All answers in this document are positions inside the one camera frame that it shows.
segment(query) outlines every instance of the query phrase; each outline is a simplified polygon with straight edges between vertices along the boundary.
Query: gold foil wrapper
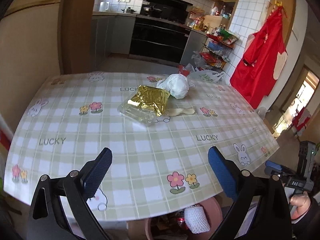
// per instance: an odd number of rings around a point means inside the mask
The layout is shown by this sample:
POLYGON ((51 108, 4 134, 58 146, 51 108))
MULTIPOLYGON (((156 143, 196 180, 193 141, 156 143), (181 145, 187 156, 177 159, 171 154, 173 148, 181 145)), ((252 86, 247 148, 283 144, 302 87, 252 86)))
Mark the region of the gold foil wrapper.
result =
POLYGON ((167 110, 169 96, 170 92, 167 90, 140 85, 137 93, 128 100, 128 104, 161 116, 167 110))

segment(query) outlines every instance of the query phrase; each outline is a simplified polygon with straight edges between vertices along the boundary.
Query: green and white plaid pattern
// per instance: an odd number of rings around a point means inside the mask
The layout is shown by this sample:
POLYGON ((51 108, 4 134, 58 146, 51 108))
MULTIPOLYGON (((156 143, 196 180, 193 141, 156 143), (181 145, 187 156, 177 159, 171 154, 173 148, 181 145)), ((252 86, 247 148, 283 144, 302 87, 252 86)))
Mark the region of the green and white plaid pattern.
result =
MULTIPOLYGON (((184 99, 170 97, 169 106, 193 107, 196 113, 160 117, 149 127, 132 122, 117 111, 138 85, 155 86, 156 78, 166 76, 100 73, 100 78, 91 81, 89 74, 48 79, 14 135, 6 165, 5 191, 30 204, 41 175, 66 176, 108 147, 113 153, 112 165, 101 190, 88 204, 98 220, 142 219, 188 207, 222 191, 208 163, 210 147, 216 146, 240 169, 250 171, 278 149, 262 120, 228 86, 192 80, 196 87, 191 87, 184 99), (28 115, 40 98, 49 102, 35 116, 28 115), (83 114, 79 114, 81 107, 93 102, 102 103, 102 112, 96 113, 92 108, 84 114, 82 108, 83 114), (234 144, 239 148, 245 145, 250 165, 240 164, 234 144), (23 170, 27 171, 27 178, 19 176, 18 171, 23 170), (173 177, 167 176, 173 172, 183 175, 184 180, 176 179, 171 187, 168 179, 172 181, 173 177), (195 174, 196 181, 187 182, 188 174, 195 174)), ((72 216, 66 199, 62 202, 66 215, 72 216)))

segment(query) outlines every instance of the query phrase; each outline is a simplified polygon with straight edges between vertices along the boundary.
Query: red apron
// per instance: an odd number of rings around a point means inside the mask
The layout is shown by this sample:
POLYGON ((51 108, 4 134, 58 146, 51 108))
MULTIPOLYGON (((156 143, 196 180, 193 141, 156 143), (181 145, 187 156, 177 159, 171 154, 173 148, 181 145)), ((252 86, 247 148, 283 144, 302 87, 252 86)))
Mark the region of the red apron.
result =
POLYGON ((288 57, 282 39, 282 8, 276 9, 253 35, 230 84, 256 109, 263 96, 270 94, 288 57))

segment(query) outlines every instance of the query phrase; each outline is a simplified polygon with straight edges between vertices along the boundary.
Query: human hand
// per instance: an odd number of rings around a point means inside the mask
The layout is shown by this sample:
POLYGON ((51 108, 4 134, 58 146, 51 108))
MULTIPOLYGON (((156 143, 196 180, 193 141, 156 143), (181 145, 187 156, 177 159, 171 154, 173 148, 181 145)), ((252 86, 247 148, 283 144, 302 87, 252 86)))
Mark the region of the human hand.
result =
POLYGON ((308 211, 311 205, 311 200, 308 196, 308 193, 305 191, 303 194, 293 195, 290 198, 290 204, 297 207, 291 215, 291 219, 295 220, 308 211))

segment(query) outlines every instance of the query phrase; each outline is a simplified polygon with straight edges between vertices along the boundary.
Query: black sleeve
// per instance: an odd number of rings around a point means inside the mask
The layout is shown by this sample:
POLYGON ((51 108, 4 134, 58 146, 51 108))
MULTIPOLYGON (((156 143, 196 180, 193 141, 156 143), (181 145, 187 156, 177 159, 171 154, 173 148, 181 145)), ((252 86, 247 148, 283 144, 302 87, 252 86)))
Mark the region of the black sleeve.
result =
POLYGON ((296 224, 292 224, 292 231, 297 239, 316 239, 320 235, 320 208, 317 201, 310 197, 311 206, 303 218, 296 224))

